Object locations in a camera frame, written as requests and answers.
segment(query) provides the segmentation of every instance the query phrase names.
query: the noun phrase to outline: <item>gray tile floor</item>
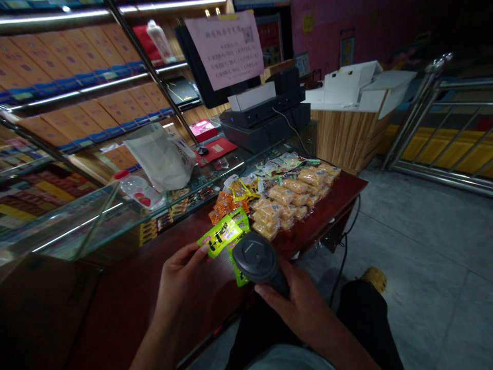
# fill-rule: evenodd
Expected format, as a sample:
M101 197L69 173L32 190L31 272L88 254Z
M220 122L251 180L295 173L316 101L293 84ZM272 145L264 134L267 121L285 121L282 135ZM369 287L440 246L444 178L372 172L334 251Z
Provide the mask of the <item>gray tile floor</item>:
M379 169L361 177L369 185L343 281L370 266L387 276L389 323L406 369L493 368L493 200ZM326 300L343 254L312 247L297 262ZM191 368L224 368L236 330Z

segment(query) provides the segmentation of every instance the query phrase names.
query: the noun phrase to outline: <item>plastic bottle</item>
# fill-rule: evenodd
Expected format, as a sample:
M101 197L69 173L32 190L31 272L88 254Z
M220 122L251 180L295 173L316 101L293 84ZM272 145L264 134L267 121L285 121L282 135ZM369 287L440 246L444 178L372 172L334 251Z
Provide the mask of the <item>plastic bottle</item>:
M153 210L164 203L164 197L140 176L131 175L129 171L120 171L113 175L120 182L120 188L141 206Z
M147 23L147 34L153 41L159 52L159 55L161 56L161 59L165 63L176 62L176 58L171 51L168 39L166 38L163 29L158 26L156 22L154 22L154 20L150 20L149 23Z

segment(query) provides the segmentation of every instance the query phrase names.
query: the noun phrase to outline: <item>red bottle cap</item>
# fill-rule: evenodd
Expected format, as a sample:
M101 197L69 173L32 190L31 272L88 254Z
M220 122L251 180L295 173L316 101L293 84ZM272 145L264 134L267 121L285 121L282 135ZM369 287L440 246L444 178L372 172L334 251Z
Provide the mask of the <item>red bottle cap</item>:
M127 177L128 175L130 175L130 172L127 171L127 170L123 170L123 171L120 171L120 172L116 172L113 175L113 178L116 179L116 180L121 180L122 178Z

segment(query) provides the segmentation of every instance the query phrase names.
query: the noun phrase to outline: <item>right hand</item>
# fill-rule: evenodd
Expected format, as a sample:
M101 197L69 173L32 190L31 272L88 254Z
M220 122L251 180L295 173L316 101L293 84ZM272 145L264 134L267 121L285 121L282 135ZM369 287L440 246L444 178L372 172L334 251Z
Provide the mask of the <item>right hand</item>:
M322 353L330 337L330 322L337 318L306 271L292 266L282 257L279 258L279 265L290 287L290 299L285 299L266 284L257 284L255 291L298 338Z

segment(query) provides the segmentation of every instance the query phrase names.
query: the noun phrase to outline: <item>red mouse pad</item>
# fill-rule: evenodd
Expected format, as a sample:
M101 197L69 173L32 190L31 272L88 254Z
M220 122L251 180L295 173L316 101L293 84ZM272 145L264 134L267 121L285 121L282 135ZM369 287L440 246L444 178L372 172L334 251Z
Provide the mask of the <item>red mouse pad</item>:
M213 160L221 158L223 155L226 155L238 148L238 146L224 138L217 139L212 143L207 144L205 147L209 150L209 152L204 156L200 156L197 154L196 150L194 151L195 160L200 167L204 167Z

